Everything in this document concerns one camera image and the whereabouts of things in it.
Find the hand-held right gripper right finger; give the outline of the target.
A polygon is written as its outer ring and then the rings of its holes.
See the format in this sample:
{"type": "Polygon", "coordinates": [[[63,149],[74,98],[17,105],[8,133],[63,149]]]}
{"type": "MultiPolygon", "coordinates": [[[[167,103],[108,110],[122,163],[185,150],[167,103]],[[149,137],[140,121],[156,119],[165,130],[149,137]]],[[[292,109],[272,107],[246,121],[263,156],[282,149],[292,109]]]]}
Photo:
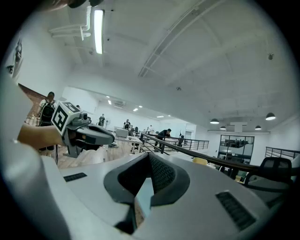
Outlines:
{"type": "Polygon", "coordinates": [[[149,154],[150,177],[154,195],[151,197],[151,207],[173,204],[187,191],[190,185],[188,173],[162,157],[149,154]]]}

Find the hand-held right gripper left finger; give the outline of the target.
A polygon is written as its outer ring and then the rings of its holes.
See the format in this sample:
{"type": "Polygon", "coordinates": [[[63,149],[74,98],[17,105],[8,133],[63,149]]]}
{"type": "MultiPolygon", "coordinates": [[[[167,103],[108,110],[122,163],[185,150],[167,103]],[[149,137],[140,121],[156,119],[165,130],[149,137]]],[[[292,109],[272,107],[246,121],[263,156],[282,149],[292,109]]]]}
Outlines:
{"type": "Polygon", "coordinates": [[[133,204],[134,198],[148,177],[150,177],[149,154],[143,153],[108,172],[104,177],[104,187],[115,202],[133,204]]]}

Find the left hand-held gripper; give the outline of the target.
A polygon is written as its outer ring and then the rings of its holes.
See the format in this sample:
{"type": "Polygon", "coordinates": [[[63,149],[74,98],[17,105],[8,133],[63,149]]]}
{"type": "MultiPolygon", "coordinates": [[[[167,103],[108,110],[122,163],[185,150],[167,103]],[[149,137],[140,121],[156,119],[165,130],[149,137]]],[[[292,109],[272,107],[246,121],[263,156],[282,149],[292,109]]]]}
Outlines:
{"type": "Polygon", "coordinates": [[[77,158],[83,150],[98,150],[101,145],[109,145],[115,141],[114,135],[105,128],[90,124],[91,120],[87,113],[70,102],[59,101],[51,119],[52,124],[62,137],[67,147],[67,157],[77,158]],[[82,128],[85,141],[70,139],[70,133],[78,133],[82,128]]]}

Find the person's left forearm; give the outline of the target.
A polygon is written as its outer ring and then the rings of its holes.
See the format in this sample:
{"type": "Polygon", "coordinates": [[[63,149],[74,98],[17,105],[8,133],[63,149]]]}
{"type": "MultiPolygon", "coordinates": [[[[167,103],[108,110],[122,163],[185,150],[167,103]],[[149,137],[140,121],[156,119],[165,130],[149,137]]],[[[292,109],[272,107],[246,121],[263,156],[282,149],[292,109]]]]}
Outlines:
{"type": "Polygon", "coordinates": [[[38,150],[53,145],[64,145],[55,126],[36,127],[24,123],[17,140],[38,150]]]}

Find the white work table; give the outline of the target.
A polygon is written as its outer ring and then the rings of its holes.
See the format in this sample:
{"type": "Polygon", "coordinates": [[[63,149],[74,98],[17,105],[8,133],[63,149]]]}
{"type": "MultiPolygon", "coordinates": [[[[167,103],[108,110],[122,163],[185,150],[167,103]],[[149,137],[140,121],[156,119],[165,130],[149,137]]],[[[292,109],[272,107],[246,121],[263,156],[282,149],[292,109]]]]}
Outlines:
{"type": "Polygon", "coordinates": [[[140,148],[142,146],[142,142],[139,138],[135,136],[130,136],[128,129],[123,129],[120,127],[116,127],[114,129],[113,135],[115,136],[116,141],[123,141],[131,144],[132,154],[136,154],[140,152],[140,148]]]}

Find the black metal railing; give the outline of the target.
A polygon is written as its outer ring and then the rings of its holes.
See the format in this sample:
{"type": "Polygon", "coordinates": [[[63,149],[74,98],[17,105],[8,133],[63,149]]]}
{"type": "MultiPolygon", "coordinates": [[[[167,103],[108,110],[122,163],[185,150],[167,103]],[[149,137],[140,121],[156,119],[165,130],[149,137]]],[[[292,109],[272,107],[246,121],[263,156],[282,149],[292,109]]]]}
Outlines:
{"type": "Polygon", "coordinates": [[[149,135],[146,133],[140,133],[140,141],[143,146],[141,150],[157,151],[162,154],[170,155],[171,151],[177,151],[179,153],[186,154],[192,158],[202,158],[208,161],[208,163],[223,166],[235,170],[244,172],[257,172],[259,166],[247,165],[239,163],[238,161],[221,160],[216,157],[210,157],[206,154],[198,152],[198,150],[207,150],[209,141],[185,139],[176,137],[161,137],[158,135],[149,135]]]}

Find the glass-walled office room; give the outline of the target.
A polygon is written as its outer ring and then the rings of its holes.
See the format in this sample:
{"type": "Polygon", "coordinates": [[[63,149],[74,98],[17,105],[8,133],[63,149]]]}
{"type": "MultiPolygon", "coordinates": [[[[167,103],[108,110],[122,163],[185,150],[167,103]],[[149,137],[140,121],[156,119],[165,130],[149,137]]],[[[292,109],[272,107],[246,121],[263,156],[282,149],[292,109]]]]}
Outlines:
{"type": "Polygon", "coordinates": [[[253,136],[221,135],[217,157],[249,165],[254,141],[253,136]]]}

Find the black office chair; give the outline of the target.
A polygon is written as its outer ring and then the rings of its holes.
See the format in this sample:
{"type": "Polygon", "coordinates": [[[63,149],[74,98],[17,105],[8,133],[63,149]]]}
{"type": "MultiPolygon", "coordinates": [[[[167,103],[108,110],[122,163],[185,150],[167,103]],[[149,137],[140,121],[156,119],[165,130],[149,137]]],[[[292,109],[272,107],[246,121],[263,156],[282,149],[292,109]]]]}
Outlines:
{"type": "Polygon", "coordinates": [[[281,157],[266,157],[257,171],[249,172],[244,186],[258,191],[284,193],[293,185],[292,163],[281,157]]]}

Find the long ceiling strip light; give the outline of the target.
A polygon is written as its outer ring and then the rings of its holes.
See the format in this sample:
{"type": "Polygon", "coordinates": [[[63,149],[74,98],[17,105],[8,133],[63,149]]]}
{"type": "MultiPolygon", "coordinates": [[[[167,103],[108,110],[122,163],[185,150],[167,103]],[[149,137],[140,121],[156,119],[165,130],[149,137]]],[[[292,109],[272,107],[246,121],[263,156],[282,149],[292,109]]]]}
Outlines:
{"type": "Polygon", "coordinates": [[[103,54],[103,20],[104,10],[94,11],[94,39],[97,54],[103,54]]]}

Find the white ceiling pipes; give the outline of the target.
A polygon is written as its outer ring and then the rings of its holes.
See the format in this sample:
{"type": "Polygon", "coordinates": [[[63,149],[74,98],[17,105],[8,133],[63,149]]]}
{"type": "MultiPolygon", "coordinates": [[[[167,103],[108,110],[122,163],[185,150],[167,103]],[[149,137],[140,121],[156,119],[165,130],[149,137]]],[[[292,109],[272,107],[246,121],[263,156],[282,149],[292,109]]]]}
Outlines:
{"type": "Polygon", "coordinates": [[[90,15],[91,6],[86,7],[86,21],[81,24],[65,25],[57,28],[50,29],[48,32],[53,38],[61,37],[80,37],[82,41],[91,36],[90,31],[90,15]]]}

